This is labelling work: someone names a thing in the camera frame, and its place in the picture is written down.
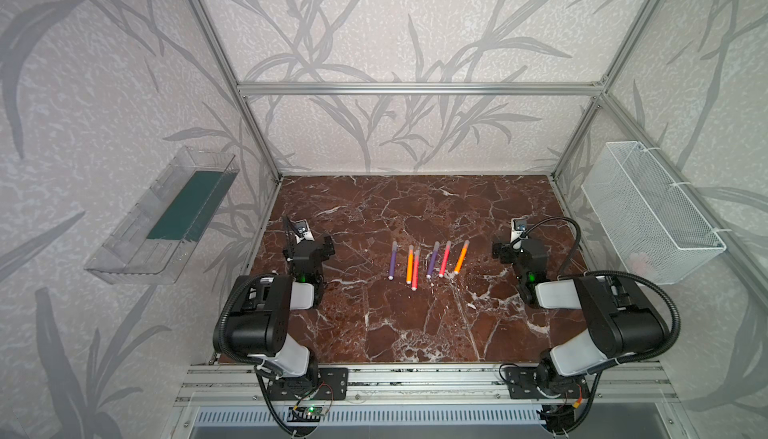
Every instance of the white wire mesh basket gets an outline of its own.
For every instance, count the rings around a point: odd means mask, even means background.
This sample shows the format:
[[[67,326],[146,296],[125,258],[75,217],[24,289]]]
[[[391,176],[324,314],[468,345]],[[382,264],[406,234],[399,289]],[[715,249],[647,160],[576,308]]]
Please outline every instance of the white wire mesh basket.
[[[606,143],[581,189],[629,272],[673,284],[725,251],[720,235],[642,143]]]

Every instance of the pink marker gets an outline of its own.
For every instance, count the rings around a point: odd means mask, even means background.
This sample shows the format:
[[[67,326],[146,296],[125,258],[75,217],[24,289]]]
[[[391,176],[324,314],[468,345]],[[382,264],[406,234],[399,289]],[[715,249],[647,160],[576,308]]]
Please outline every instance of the pink marker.
[[[422,252],[421,248],[416,250],[416,255],[413,256],[413,279],[411,279],[411,290],[416,291],[418,283],[418,256]]]
[[[440,266],[440,274],[438,274],[439,277],[443,277],[446,275],[446,266],[448,264],[448,252],[451,250],[451,242],[448,241],[446,243],[446,255],[442,257],[442,265]]]

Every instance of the orange marker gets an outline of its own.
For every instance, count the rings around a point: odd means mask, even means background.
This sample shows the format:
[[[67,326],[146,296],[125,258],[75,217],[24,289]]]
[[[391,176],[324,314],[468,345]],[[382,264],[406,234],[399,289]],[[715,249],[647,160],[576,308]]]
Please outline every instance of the orange marker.
[[[411,290],[416,291],[418,284],[418,257],[421,255],[422,248],[416,250],[416,255],[413,256],[413,280],[411,281]]]
[[[443,277],[446,275],[446,266],[448,264],[448,253],[451,252],[451,242],[448,241],[446,244],[446,252],[445,255],[442,257],[442,265],[440,266],[440,274],[438,276]]]
[[[458,262],[456,262],[456,269],[453,270],[456,274],[458,274],[458,272],[462,270],[462,263],[464,262],[464,256],[467,255],[468,247],[469,247],[469,239],[464,241],[464,247],[462,247],[462,254],[458,257]]]
[[[406,282],[408,284],[411,283],[411,278],[413,277],[413,246],[408,247],[408,276],[406,277]]]

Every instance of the black mounting plate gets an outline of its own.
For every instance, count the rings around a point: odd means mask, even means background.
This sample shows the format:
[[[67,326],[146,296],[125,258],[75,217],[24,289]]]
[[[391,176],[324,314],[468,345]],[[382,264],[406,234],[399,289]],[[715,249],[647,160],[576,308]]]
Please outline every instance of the black mounting plate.
[[[530,366],[507,366],[502,367],[502,377],[512,384],[507,384],[510,399],[552,399],[543,395],[537,388],[534,379],[536,367]],[[583,376],[574,377],[573,388],[566,395],[569,399],[578,398],[579,385],[576,381],[581,381]],[[586,382],[581,384],[581,396],[589,395],[589,387]]]
[[[340,401],[346,399],[346,387],[350,377],[350,370],[346,367],[321,367],[320,368],[320,384],[326,383],[328,387],[322,386],[317,390],[317,393],[310,397],[311,401]],[[280,381],[270,381],[270,385],[266,389],[267,394],[270,395],[272,401],[295,401],[296,398],[286,391]]]

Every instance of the brown marble tabletop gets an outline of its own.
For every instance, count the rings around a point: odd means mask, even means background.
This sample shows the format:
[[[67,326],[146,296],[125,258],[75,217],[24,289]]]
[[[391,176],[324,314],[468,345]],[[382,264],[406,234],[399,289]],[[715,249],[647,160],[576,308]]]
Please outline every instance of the brown marble tabletop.
[[[546,176],[287,177],[253,273],[286,271],[281,216],[330,233],[336,255],[324,263],[327,287],[317,310],[292,311],[290,334],[321,363],[537,361],[539,353],[584,330],[581,311],[531,309],[512,267],[491,257],[494,237],[509,241],[510,220],[561,216]],[[549,249],[556,276],[573,242],[552,222],[532,233]],[[453,277],[426,279],[435,241],[452,241],[448,266],[470,245]],[[395,279],[387,279],[392,241]],[[418,289],[406,285],[408,246],[422,249]],[[578,254],[569,271],[584,270]]]

